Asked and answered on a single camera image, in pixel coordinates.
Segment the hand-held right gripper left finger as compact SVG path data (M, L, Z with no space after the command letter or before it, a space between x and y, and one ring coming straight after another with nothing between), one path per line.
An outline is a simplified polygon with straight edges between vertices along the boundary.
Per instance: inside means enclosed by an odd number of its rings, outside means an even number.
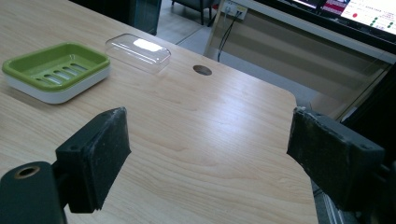
M55 179L61 205L73 213L100 210L130 153L124 107L90 120L56 149Z

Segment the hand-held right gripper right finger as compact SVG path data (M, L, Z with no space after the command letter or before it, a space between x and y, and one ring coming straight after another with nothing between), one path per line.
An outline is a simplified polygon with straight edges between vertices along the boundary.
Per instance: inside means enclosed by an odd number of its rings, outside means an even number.
M385 149L343 124L298 106L293 110L287 153L345 211L359 211L374 200L372 174Z

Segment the green and white soap dish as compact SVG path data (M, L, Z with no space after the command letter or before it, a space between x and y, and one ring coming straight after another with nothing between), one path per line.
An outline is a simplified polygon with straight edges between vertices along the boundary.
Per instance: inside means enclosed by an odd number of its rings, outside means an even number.
M62 104L109 76L99 51L66 42L6 60L7 84L47 104Z

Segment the clear plastic lid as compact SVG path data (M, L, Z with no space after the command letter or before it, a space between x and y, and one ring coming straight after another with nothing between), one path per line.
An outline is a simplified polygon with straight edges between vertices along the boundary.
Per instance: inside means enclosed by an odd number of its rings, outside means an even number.
M106 54L150 74L161 72L171 58L169 49L132 34L108 39Z

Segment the beige partition desk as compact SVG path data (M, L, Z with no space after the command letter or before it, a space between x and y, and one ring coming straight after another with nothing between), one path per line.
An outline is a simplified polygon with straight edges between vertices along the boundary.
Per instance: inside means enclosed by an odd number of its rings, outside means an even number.
M255 0L231 0L247 8L222 48L231 18L218 14L205 48L223 51L306 86L318 94L312 108L341 119L360 105L396 63L396 54L304 21Z

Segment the computer monitor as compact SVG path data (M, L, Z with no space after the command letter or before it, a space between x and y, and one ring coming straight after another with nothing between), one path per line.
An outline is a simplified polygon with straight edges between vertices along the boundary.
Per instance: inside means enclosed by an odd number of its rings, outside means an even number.
M396 0L260 0L342 34L368 35L396 46Z

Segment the dark cabinet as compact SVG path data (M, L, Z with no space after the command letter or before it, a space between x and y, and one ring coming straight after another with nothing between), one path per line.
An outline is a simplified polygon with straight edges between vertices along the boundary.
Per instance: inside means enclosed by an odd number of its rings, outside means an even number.
M70 0L83 7L156 35L162 0Z

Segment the white power strip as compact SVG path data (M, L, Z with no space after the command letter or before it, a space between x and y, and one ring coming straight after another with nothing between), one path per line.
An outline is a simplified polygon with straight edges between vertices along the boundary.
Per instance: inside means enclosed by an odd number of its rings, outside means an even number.
M225 0L221 7L221 12L230 17L236 17L238 20L243 20L248 12L248 8L235 3L232 0Z

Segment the dark chair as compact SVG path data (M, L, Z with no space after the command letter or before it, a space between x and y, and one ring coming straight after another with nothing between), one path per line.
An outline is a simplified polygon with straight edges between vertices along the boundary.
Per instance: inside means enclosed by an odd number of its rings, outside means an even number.
M217 9L220 0L171 0L172 5L181 4L184 7L191 8L200 13L201 24L204 24L205 10L208 10L209 19L212 19L212 9Z

